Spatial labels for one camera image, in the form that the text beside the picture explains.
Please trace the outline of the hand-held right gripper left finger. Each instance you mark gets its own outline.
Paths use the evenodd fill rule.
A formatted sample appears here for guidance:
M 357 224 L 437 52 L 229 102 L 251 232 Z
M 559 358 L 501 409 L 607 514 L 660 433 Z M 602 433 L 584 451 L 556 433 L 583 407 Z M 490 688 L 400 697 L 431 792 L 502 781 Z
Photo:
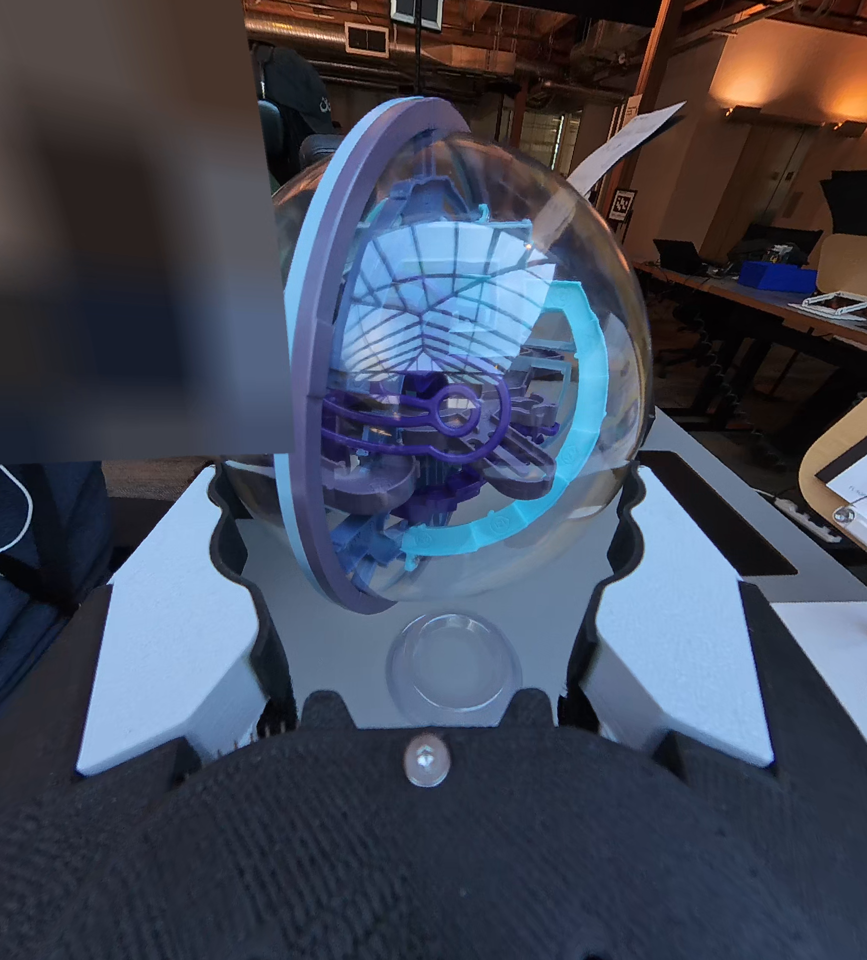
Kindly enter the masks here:
M 297 726 L 282 641 L 245 577 L 247 511 L 204 468 L 112 575 L 76 771 L 183 739 L 205 763 Z

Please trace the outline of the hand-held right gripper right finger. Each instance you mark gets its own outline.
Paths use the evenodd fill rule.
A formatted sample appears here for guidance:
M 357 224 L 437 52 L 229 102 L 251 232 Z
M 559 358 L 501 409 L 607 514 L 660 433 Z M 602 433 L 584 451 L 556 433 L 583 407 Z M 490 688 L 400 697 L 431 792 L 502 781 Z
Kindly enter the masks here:
M 646 467 L 617 534 L 632 552 L 596 591 L 593 654 L 579 690 L 606 738 L 644 754 L 680 734 L 769 767 L 775 751 L 741 578 Z

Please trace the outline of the clear round ball stand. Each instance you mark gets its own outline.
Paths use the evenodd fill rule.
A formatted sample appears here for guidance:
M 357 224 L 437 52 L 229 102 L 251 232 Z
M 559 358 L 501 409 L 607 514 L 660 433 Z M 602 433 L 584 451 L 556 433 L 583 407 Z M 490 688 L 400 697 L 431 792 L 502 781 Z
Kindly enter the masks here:
M 457 611 L 409 622 L 386 661 L 390 696 L 417 725 L 495 725 L 522 681 L 520 658 L 503 631 Z

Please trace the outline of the clear plastic maze ball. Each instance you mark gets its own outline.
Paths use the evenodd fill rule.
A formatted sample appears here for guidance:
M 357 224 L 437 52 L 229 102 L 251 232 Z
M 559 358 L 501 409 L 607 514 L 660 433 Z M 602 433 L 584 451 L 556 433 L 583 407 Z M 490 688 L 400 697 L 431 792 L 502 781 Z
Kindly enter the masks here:
M 478 594 L 555 561 L 652 417 L 650 334 L 580 188 L 438 98 L 383 102 L 273 198 L 295 450 L 285 534 L 348 611 Z

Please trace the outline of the person's blue clothing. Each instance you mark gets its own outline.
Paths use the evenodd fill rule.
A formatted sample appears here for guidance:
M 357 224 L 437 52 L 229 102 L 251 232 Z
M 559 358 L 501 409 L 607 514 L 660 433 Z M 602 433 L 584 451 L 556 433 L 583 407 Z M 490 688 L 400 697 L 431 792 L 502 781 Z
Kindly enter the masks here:
M 0 708 L 105 583 L 109 501 L 98 461 L 0 468 Z

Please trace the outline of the white power strip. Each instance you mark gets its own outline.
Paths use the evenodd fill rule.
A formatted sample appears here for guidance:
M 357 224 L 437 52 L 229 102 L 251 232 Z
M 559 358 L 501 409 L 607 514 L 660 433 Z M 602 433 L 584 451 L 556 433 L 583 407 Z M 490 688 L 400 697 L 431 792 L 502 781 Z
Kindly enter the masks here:
M 843 543 L 843 536 L 823 522 L 822 519 L 819 519 L 809 508 L 785 496 L 770 495 L 768 499 L 777 511 L 818 543 L 824 546 L 836 546 Z

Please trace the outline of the long wooden table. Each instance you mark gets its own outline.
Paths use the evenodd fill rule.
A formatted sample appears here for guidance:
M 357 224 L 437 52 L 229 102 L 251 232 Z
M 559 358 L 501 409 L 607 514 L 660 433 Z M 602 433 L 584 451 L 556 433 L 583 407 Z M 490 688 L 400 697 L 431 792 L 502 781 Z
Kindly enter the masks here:
M 814 337 L 834 337 L 867 349 L 867 325 L 859 320 L 812 314 L 797 304 L 790 304 L 786 294 L 754 290 L 724 278 L 693 276 L 665 270 L 654 262 L 635 260 L 631 262 L 631 267 L 664 284 L 690 289 L 701 296 L 714 297 L 731 306 L 775 317 L 791 330 L 809 333 Z

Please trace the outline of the blue plastic bin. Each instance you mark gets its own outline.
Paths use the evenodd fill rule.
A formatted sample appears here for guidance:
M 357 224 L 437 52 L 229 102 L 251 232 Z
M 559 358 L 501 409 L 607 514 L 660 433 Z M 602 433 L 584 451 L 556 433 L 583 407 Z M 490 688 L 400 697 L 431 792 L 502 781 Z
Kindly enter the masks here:
M 739 269 L 739 285 L 760 291 L 811 296 L 818 289 L 816 270 L 794 263 L 744 261 Z

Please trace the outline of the black laptop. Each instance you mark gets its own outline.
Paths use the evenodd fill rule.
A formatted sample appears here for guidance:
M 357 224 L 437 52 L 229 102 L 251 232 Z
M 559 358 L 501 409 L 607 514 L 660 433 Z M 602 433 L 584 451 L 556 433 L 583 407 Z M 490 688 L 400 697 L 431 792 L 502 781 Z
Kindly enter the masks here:
M 657 252 L 657 263 L 666 272 L 685 277 L 708 277 L 717 265 L 704 260 L 691 241 L 679 239 L 653 239 Z

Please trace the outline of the white paper sheet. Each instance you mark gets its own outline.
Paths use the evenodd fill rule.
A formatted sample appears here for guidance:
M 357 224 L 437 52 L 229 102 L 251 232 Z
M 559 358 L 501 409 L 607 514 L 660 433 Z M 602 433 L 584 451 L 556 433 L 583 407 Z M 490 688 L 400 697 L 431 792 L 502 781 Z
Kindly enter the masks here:
M 676 126 L 686 102 L 677 102 L 662 109 L 639 114 L 600 147 L 590 153 L 567 177 L 567 183 L 580 195 L 588 196 L 593 188 L 627 156 Z

